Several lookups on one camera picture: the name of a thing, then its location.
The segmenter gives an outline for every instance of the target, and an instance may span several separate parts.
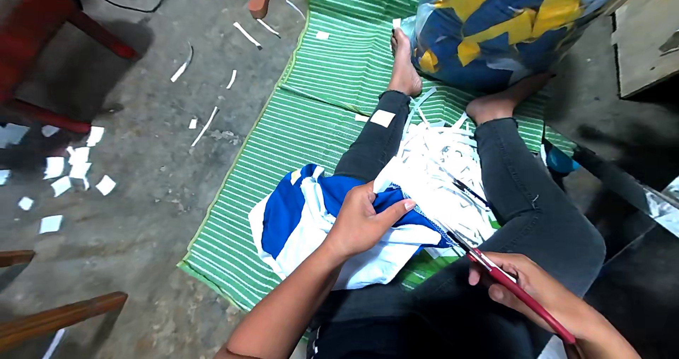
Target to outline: blue fabric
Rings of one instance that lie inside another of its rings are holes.
[[[304,178],[313,176],[316,168],[315,164],[307,164],[302,167],[301,176],[294,184],[290,182],[292,172],[286,174],[269,196],[264,209],[261,244],[263,250],[271,254],[274,259],[278,257],[288,237],[300,223],[301,210],[305,201],[300,188],[301,182]],[[357,185],[364,184],[358,179],[346,176],[321,176],[317,181],[323,193],[325,208],[329,214],[335,217],[340,213],[347,192]],[[377,194],[373,207],[376,212],[380,213],[404,198],[403,191],[400,188],[388,188]],[[427,217],[418,212],[408,212],[394,225],[424,225],[434,231],[441,232]],[[448,241],[447,236],[444,235],[438,245],[423,245],[423,247],[447,248],[451,246]]]

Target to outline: person's right hand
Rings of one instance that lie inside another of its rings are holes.
[[[582,299],[561,285],[556,279],[522,254],[484,252],[484,254],[510,276],[536,301],[538,301],[575,338],[586,338],[593,329],[610,326],[608,321]],[[478,264],[469,270],[469,284],[476,285],[485,272]],[[488,288],[493,301],[502,303],[530,318],[542,328],[554,332],[540,316],[521,302],[505,286],[493,283]]]

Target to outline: blue and yellow fabric in bag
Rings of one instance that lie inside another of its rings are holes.
[[[420,0],[413,63],[453,86],[495,92],[548,70],[612,0]]]

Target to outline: pile of fabric scraps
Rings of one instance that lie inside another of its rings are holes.
[[[399,188],[415,200],[416,212],[439,226],[439,220],[462,233],[472,246],[486,241],[495,221],[481,182],[481,165],[471,131],[460,126],[434,127],[426,122],[408,129],[399,152],[375,179],[376,192]],[[432,257],[464,255],[456,243],[442,233],[450,249],[427,248]]]
[[[433,127],[423,122],[410,127],[398,155],[375,180],[373,207],[381,212],[407,197],[418,206],[376,247],[347,261],[335,290],[386,284],[422,248],[434,257],[462,255],[438,220],[463,233],[474,246],[493,233],[471,136],[457,123]],[[346,193],[360,184],[344,176],[324,177],[323,168],[315,164],[288,173],[248,215],[260,259],[281,279],[289,276],[322,243]]]

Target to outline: wooden chair leg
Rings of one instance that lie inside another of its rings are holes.
[[[78,120],[72,120],[64,115],[57,114],[40,108],[32,103],[22,101],[21,99],[13,99],[11,101],[5,102],[5,105],[20,115],[28,116],[32,120],[37,120],[44,125],[51,125],[75,133],[89,133],[92,125],[88,122],[81,122]]]
[[[34,255],[35,251],[32,250],[0,251],[0,267],[29,263]]]
[[[87,301],[71,303],[18,320],[0,323],[0,352],[94,316],[121,309],[128,295],[114,292]]]
[[[115,35],[104,29],[95,20],[80,10],[76,10],[69,16],[69,22],[80,29],[83,33],[89,35],[100,44],[106,46],[113,51],[118,57],[131,59],[137,56],[137,52],[133,48],[124,44]]]

